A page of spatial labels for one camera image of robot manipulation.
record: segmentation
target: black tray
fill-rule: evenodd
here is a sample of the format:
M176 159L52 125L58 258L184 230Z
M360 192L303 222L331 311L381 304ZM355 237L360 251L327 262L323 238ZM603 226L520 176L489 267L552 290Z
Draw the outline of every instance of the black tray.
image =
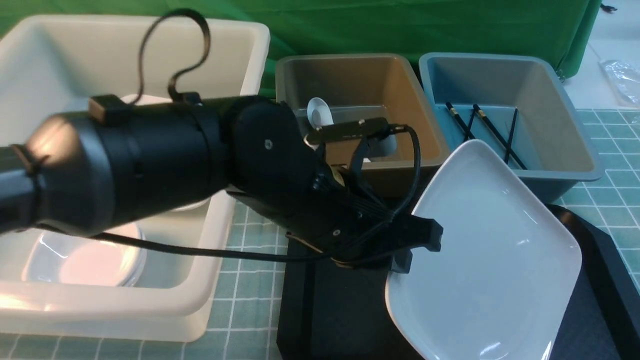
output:
M582 270L550 360L640 359L640 295L611 237L559 206L549 209L582 250ZM291 241L289 255L305 255ZM391 321L387 272L330 261L288 264L277 344L284 360L421 360Z

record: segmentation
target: chopsticks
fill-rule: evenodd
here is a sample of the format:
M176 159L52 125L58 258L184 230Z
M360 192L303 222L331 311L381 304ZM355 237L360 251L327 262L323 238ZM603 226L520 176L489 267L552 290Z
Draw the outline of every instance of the chopsticks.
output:
M498 132L498 129L493 125L493 122L491 122L489 117L486 116L486 114L480 108L480 106L478 106L478 104L473 105L474 110L471 113L471 118L469 119L468 125L465 124L465 122L460 117L460 114L458 113L456 108L454 108L450 102L446 102L445 106L447 106L447 109L449 110L449 114L451 115L451 117L453 117L453 119L456 121L456 123L458 123L458 125L464 132L465 138L463 142L467 141L468 139L476 138L471 132L471 126L473 124L475 116L477 115L483 121L483 123L489 128L489 130L493 133L494 137L496 137L496 139L498 139L500 144L502 144L502 146L504 147L505 149L504 162L508 164L509 156L511 156L522 170L527 170L527 167L524 165L524 163L522 163L522 160L520 160L520 157L518 157L518 155L512 149L513 135L515 132L516 120L518 118L518 108L516 108L513 113L513 119L511 120L511 128L509 129L509 138L508 140L505 140L504 137L502 137L502 135Z

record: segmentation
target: green cloth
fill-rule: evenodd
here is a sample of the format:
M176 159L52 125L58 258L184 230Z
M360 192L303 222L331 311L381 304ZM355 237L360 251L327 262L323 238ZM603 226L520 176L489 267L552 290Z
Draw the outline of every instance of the green cloth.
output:
M575 75L600 0L2 0L0 34L37 13L162 15L194 8L209 18L271 30L262 93L273 95L284 56L432 51L521 54Z

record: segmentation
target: square white plate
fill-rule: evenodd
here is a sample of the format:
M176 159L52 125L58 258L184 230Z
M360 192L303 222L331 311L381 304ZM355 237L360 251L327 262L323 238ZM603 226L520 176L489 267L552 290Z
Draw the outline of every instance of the square white plate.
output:
M387 308L428 360L544 360L582 264L573 236L480 140L459 146L413 214L443 227L442 251L390 273Z

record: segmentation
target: green grid mat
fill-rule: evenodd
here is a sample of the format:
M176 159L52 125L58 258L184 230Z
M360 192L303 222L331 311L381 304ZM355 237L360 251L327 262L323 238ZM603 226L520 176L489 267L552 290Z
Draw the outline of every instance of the green grid mat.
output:
M557 203L613 237L640 283L640 111L580 110L607 171ZM227 248L284 254L284 231L238 203ZM225 259L207 332L192 343L0 334L0 359L279 360L275 345L284 265Z

